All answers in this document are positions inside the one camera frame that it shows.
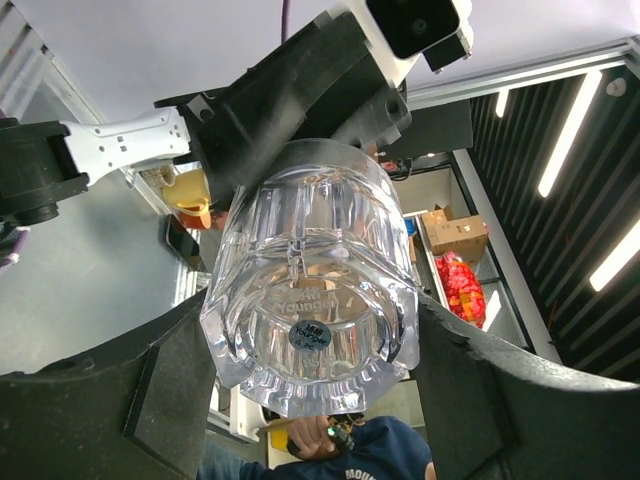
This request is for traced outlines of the clear plastic cup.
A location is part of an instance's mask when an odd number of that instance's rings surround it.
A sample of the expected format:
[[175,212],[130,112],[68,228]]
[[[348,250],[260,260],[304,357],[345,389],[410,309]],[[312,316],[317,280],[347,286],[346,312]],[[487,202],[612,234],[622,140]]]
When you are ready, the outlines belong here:
[[386,172],[289,143],[237,194],[200,315],[220,383],[284,417],[362,412],[419,362],[408,233]]

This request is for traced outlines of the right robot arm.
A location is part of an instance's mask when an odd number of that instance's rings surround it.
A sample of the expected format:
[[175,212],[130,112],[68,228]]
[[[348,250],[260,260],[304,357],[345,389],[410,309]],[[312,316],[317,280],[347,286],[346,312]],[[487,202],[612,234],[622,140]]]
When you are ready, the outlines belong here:
[[87,125],[1,122],[1,219],[32,226],[113,171],[198,162],[214,200],[254,189],[284,166],[299,139],[357,148],[390,144],[410,124],[350,10],[324,12],[231,85],[157,101],[129,121]]

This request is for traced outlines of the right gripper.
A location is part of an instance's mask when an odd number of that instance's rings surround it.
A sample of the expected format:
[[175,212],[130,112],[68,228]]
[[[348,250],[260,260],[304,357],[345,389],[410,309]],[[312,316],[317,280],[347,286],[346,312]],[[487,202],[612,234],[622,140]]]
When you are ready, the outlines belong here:
[[300,139],[390,144],[411,123],[406,96],[380,70],[350,12],[324,12],[227,87],[155,102],[174,107],[211,196],[230,200],[282,168]]

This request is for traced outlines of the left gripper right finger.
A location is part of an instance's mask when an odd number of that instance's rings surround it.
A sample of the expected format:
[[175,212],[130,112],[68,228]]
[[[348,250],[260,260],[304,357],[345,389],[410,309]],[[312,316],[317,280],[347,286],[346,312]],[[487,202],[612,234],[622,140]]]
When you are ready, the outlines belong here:
[[639,386],[484,332],[426,295],[414,370],[440,479],[636,479]]

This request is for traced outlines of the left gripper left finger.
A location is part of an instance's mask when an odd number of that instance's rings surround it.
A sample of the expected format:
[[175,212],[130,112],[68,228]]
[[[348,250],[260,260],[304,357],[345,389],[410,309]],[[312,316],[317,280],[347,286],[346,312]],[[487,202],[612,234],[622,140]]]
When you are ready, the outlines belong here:
[[195,478],[215,380],[204,297],[36,373],[3,375],[2,478]]

